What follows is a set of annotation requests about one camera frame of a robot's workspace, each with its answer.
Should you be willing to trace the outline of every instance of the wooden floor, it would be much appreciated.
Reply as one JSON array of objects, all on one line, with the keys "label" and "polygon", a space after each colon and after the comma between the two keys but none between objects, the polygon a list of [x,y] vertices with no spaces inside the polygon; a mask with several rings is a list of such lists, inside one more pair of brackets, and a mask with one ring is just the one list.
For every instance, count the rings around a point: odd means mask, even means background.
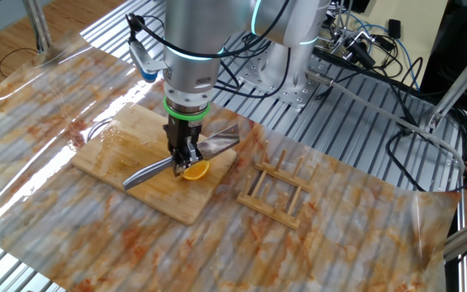
[{"label": "wooden floor", "polygon": [[[49,25],[52,38],[57,40],[62,34],[72,29],[81,31],[89,24],[122,4],[124,0],[53,0],[44,7],[45,17]],[[35,49],[35,37],[28,19],[22,19],[18,23],[0,32],[0,60],[14,49]],[[2,73],[10,74],[29,60],[34,53],[21,50],[9,56],[2,64]],[[0,83],[5,79],[0,74]],[[465,193],[465,209],[467,221],[467,192]]]}]

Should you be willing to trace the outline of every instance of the wooden drying rack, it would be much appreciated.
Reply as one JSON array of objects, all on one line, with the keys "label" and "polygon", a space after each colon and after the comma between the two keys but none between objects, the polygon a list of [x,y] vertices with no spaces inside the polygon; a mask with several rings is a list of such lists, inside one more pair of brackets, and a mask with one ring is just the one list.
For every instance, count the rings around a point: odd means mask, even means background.
[{"label": "wooden drying rack", "polygon": [[[282,151],[281,156],[279,157],[279,161],[276,163],[276,166],[264,162],[264,157],[266,156],[266,152],[268,150],[268,144],[269,141],[266,140],[264,142],[263,153],[260,156],[259,161],[255,164],[255,168],[263,172],[260,175],[259,181],[257,181],[257,184],[255,185],[252,194],[248,195],[248,191],[250,190],[251,185],[251,175],[248,175],[246,177],[246,184],[244,186],[244,189],[241,191],[241,193],[239,193],[239,196],[237,197],[237,202],[244,204],[257,212],[262,213],[270,217],[271,219],[279,221],[280,223],[296,230],[300,225],[300,220],[298,219],[298,217],[300,216],[303,207],[298,211],[296,217],[291,216],[291,213],[293,212],[295,204],[297,203],[297,199],[300,196],[300,191],[304,190],[310,193],[313,191],[313,180],[315,179],[315,176],[317,175],[320,169],[320,163],[316,165],[315,171],[313,171],[313,174],[311,175],[311,178],[309,180],[299,178],[297,174],[300,168],[302,167],[302,163],[304,162],[304,156],[300,156],[300,158],[298,159],[298,163],[295,165],[293,173],[290,173],[281,169],[282,161],[284,160],[285,154],[288,151],[287,149],[284,149]],[[279,179],[294,187],[297,187],[297,190],[295,191],[295,194],[293,196],[293,199],[291,200],[291,204],[289,205],[287,212],[282,211],[289,200],[289,194],[287,192],[284,193],[284,196],[287,198],[287,200],[281,206],[275,208],[265,203],[268,197],[270,187],[269,183],[266,183],[266,186],[264,186],[263,194],[261,195],[260,199],[256,198],[260,186],[262,185],[266,175],[270,175],[276,179]]]}]

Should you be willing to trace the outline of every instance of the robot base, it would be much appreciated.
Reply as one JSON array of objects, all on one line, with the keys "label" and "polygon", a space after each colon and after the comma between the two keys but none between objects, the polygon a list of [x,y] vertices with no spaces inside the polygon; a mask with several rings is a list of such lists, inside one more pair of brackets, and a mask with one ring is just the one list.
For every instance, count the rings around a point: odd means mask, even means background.
[{"label": "robot base", "polygon": [[[266,62],[268,53],[262,53],[257,58],[252,58],[242,68],[239,73],[239,81],[244,82],[246,85],[257,88],[258,90],[269,93],[273,92],[279,84],[270,84],[264,78],[261,78],[260,70],[263,64]],[[309,61],[309,68],[313,68],[316,71],[323,71],[323,65],[319,61],[311,59]],[[303,86],[290,87],[284,85],[282,89],[274,95],[276,99],[282,101],[295,108],[301,109],[311,99],[311,96],[315,92],[318,84],[316,82],[307,80]]]}]

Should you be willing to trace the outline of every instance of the green light ring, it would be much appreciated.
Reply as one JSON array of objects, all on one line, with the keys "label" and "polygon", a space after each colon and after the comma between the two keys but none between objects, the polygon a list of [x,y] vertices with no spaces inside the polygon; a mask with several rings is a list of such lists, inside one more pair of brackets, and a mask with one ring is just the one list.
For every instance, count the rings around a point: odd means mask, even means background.
[{"label": "green light ring", "polygon": [[183,120],[183,121],[189,121],[189,122],[193,122],[193,121],[203,119],[204,116],[206,116],[208,114],[208,112],[210,111],[210,105],[207,105],[207,108],[201,114],[192,114],[192,115],[190,115],[190,114],[181,114],[181,113],[178,113],[178,112],[176,112],[176,111],[174,111],[173,109],[170,108],[169,104],[167,104],[167,97],[163,98],[163,107],[165,108],[167,113],[169,113],[171,116],[173,116],[173,117],[175,117],[177,119],[180,119],[180,120]]}]

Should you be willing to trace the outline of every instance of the blue cable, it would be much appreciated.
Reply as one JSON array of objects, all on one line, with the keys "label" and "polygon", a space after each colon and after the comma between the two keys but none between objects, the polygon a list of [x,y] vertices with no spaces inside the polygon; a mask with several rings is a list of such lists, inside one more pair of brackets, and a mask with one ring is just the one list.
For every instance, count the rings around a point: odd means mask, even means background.
[{"label": "blue cable", "polygon": [[[363,28],[365,29],[365,32],[367,35],[370,35],[369,31],[365,28],[365,24],[356,16],[354,16],[352,13],[349,13],[350,16],[352,16],[356,21],[358,21],[360,24],[361,24],[361,27],[360,28]],[[372,44],[369,44],[369,54],[371,53],[372,51]]]},{"label": "blue cable", "polygon": [[[382,27],[381,25],[376,25],[376,24],[363,24],[361,27],[358,28],[358,31],[360,30],[360,28],[363,28],[365,29],[365,31],[367,32],[366,28],[365,27],[369,27],[369,28],[381,28],[383,29],[386,33],[388,33],[388,30],[384,27]],[[403,43],[396,39],[397,43],[401,46],[401,48],[403,48],[403,50],[405,51],[405,54],[406,54],[406,58],[409,60],[409,66],[412,67],[412,61],[410,61],[410,55],[409,55],[409,52],[406,50],[405,46],[403,45]],[[410,70],[410,74],[412,75],[412,79],[415,79],[415,74],[413,73],[413,70]],[[418,82],[417,80],[414,81],[415,83],[415,87],[418,89],[419,91],[419,85],[418,85]]]}]

